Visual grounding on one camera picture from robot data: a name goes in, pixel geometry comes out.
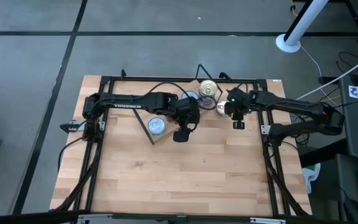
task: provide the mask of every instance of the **can lid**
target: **can lid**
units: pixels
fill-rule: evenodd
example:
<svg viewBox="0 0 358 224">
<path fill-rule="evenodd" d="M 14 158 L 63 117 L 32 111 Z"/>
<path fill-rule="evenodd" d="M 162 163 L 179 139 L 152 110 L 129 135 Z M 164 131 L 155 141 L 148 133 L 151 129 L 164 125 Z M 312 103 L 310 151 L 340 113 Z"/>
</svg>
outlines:
<svg viewBox="0 0 358 224">
<path fill-rule="evenodd" d="M 198 99 L 198 95 L 196 92 L 194 92 L 194 91 L 186 91 L 186 92 L 187 92 L 187 94 L 189 94 L 189 96 L 194 97 L 196 100 Z M 183 93 L 180 98 L 181 99 L 187 98 L 186 93 Z"/>
<path fill-rule="evenodd" d="M 218 85 L 212 80 L 204 80 L 200 85 L 200 92 L 204 95 L 211 96 L 218 90 Z"/>
<path fill-rule="evenodd" d="M 153 118 L 149 121 L 149 131 L 152 134 L 160 134 L 165 130 L 164 120 L 161 118 Z"/>
<path fill-rule="evenodd" d="M 218 103 L 218 105 L 216 105 L 216 111 L 221 115 L 221 116 L 227 116 L 227 114 L 224 113 L 224 105 L 226 104 L 226 101 L 220 101 Z"/>
</svg>

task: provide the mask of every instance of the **metal can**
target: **metal can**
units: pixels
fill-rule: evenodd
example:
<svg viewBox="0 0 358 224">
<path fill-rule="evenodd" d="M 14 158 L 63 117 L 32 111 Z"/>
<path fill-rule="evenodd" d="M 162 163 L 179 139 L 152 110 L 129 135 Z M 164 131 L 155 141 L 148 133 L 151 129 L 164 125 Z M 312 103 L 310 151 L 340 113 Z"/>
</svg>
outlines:
<svg viewBox="0 0 358 224">
<path fill-rule="evenodd" d="M 189 94 L 189 96 L 194 97 L 196 100 L 198 99 L 198 95 L 195 91 L 186 91 L 186 93 Z M 186 93 L 183 93 L 180 98 L 181 99 L 187 98 Z"/>
<path fill-rule="evenodd" d="M 228 116 L 228 114 L 224 113 L 224 105 L 226 104 L 226 101 L 220 101 L 218 105 L 216 105 L 216 112 L 220 116 Z"/>
<path fill-rule="evenodd" d="M 153 118 L 149 121 L 149 131 L 154 137 L 160 137 L 165 133 L 165 122 L 161 118 Z"/>
<path fill-rule="evenodd" d="M 200 94 L 200 98 L 202 96 L 210 96 L 210 97 L 214 98 L 217 90 L 218 90 L 218 85 L 216 84 L 216 82 L 214 82 L 212 80 L 204 80 L 201 82 L 200 89 L 198 90 L 198 93 Z M 201 98 L 199 103 L 201 106 L 208 108 L 213 103 L 213 99 Z"/>
</svg>

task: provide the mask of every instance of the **metal rod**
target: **metal rod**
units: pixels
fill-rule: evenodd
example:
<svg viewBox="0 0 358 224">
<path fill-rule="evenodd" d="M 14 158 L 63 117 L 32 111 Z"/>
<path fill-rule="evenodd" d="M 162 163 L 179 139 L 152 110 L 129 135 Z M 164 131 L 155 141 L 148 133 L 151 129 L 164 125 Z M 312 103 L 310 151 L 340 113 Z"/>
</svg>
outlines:
<svg viewBox="0 0 358 224">
<path fill-rule="evenodd" d="M 254 89 L 258 90 L 258 84 L 255 82 L 254 83 Z M 258 114 L 258 121 L 259 121 L 259 128 L 261 125 L 264 125 L 264 117 L 261 111 L 257 112 Z M 267 144 L 264 143 L 263 138 L 260 138 L 262 141 L 262 147 L 263 147 L 263 151 L 264 153 L 267 151 L 269 153 L 269 149 L 267 148 Z M 274 183 L 272 180 L 272 177 L 270 176 L 269 172 L 268 172 L 268 166 L 267 163 L 268 158 L 266 158 L 264 156 L 265 159 L 265 168 L 266 168 L 266 176 L 267 176 L 267 185 L 268 185 L 268 192 L 270 195 L 270 203 L 272 205 L 272 213 L 273 213 L 273 217 L 275 217 L 278 214 L 278 206 L 277 206 L 277 199 L 276 199 L 276 193 L 275 193 L 275 189 L 274 189 Z"/>
<path fill-rule="evenodd" d="M 109 94 L 112 93 L 113 86 L 114 86 L 114 80 L 110 77 L 109 90 L 108 90 Z M 98 157 L 98 158 L 101 157 L 101 151 L 102 151 L 102 147 L 103 147 L 103 139 L 104 139 L 104 135 L 106 134 L 108 117 L 109 117 L 109 110 L 107 109 L 104 112 L 103 118 L 102 118 L 104 123 L 105 123 L 104 130 L 102 131 L 102 138 L 101 138 L 100 142 L 98 142 L 98 146 L 96 147 L 96 151 L 95 151 L 95 157 Z M 91 210 L 92 200 L 93 200 L 93 192 L 94 192 L 94 188 L 95 188 L 95 185 L 96 185 L 96 177 L 98 175 L 98 169 L 99 169 L 99 161 L 96 164 L 95 171 L 92 174 L 91 180 L 89 182 L 88 195 L 86 197 L 86 202 L 85 202 L 85 209 L 86 210 Z"/>
<path fill-rule="evenodd" d="M 134 114 L 135 114 L 135 116 L 136 116 L 138 122 L 140 123 L 140 125 L 141 125 L 142 128 L 143 128 L 144 133 L 146 133 L 146 135 L 147 135 L 148 139 L 150 140 L 150 142 L 151 142 L 152 144 L 154 144 L 153 138 L 152 138 L 152 136 L 150 135 L 149 131 L 147 130 L 146 126 L 144 125 L 144 123 L 143 123 L 143 121 L 142 121 L 142 118 L 140 118 L 139 113 L 138 113 L 135 109 L 133 109 L 133 110 L 134 110 Z"/>
<path fill-rule="evenodd" d="M 111 77 L 113 80 L 121 81 L 121 77 Z M 198 81 L 210 80 L 210 78 L 197 78 Z M 212 78 L 216 83 L 247 83 L 254 84 L 256 79 L 232 79 L 228 81 L 225 78 Z M 175 78 L 175 77 L 125 77 L 124 81 L 138 82 L 192 82 L 194 78 Z"/>
<path fill-rule="evenodd" d="M 289 30 L 285 33 L 284 41 L 287 45 L 295 45 L 300 40 L 327 2 L 328 0 L 308 0 L 305 2 Z"/>
<path fill-rule="evenodd" d="M 274 123 L 273 114 L 272 114 L 271 110 L 269 110 L 267 112 L 267 120 L 270 125 Z M 285 184 L 283 166 L 282 166 L 281 157 L 280 157 L 280 150 L 278 150 L 277 146 L 273 147 L 273 153 L 274 153 L 274 159 L 275 159 L 275 163 L 276 163 L 276 170 L 277 170 L 278 177 Z M 284 207 L 284 214 L 291 215 L 290 205 L 288 204 L 283 193 L 281 193 L 281 198 L 282 198 L 283 207 Z"/>
<path fill-rule="evenodd" d="M 90 156 L 91 156 L 92 145 L 93 145 L 92 142 L 86 143 L 86 149 L 85 149 L 85 154 L 84 154 L 84 160 L 82 162 L 80 179 L 85 175 L 85 172 L 88 168 Z M 82 198 L 82 189 L 80 191 L 80 194 L 78 194 L 78 196 L 76 197 L 76 199 L 74 201 L 73 210 L 80 209 L 81 198 Z"/>
</svg>

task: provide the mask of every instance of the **pole base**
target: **pole base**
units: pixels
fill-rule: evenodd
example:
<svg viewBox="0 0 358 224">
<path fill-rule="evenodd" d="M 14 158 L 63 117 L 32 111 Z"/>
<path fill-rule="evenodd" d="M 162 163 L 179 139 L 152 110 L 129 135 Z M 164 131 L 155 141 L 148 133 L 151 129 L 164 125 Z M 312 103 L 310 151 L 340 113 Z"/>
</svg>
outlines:
<svg viewBox="0 0 358 224">
<path fill-rule="evenodd" d="M 288 45 L 284 41 L 285 34 L 281 34 L 276 38 L 277 47 L 286 53 L 295 53 L 301 49 L 301 42 L 298 40 L 295 45 Z"/>
</svg>

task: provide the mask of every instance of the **white cable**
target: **white cable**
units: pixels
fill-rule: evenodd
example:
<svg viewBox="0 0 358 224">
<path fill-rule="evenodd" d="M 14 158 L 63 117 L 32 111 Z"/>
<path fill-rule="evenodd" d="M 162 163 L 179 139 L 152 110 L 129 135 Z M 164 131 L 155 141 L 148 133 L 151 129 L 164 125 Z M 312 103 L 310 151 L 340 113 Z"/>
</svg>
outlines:
<svg viewBox="0 0 358 224">
<path fill-rule="evenodd" d="M 357 67 L 358 67 L 358 64 L 357 64 L 355 67 L 351 68 L 351 69 L 350 69 L 349 71 L 347 71 L 346 73 L 344 73 L 343 75 L 341 75 L 340 77 L 337 77 L 336 79 L 334 79 L 333 81 L 331 81 L 331 82 L 329 82 L 329 83 L 327 83 L 327 84 L 325 84 L 325 85 L 323 85 L 323 86 L 321 86 L 321 87 L 319 87 L 319 88 L 317 88 L 317 89 L 315 89 L 315 90 L 312 90 L 312 91 L 308 92 L 307 94 L 305 94 L 305 95 L 303 95 L 303 96 L 298 97 L 297 100 L 302 99 L 303 97 L 308 96 L 308 95 L 314 93 L 315 91 L 321 90 L 322 88 L 324 88 L 324 87 L 326 87 L 326 86 L 328 86 L 328 85 L 330 85 L 330 84 L 332 84 L 332 83 L 334 83 L 334 82 L 340 80 L 340 79 L 341 79 L 342 77 L 344 77 L 345 75 L 347 75 L 347 74 L 353 72 Z"/>
<path fill-rule="evenodd" d="M 305 51 L 305 53 L 312 59 L 312 61 L 317 65 L 318 68 L 318 73 L 320 73 L 320 77 L 323 77 L 323 75 L 321 74 L 321 70 L 320 70 L 320 66 L 318 65 L 318 63 L 316 62 L 316 60 L 306 51 L 306 49 L 303 48 L 303 46 L 301 45 L 301 48 L 303 49 L 303 51 Z M 329 99 L 333 104 L 335 104 L 337 106 L 337 104 L 335 102 L 333 102 L 332 99 L 330 99 L 330 97 L 327 95 L 326 92 L 324 92 L 323 89 L 320 89 L 324 95 L 326 96 L 327 99 Z"/>
</svg>

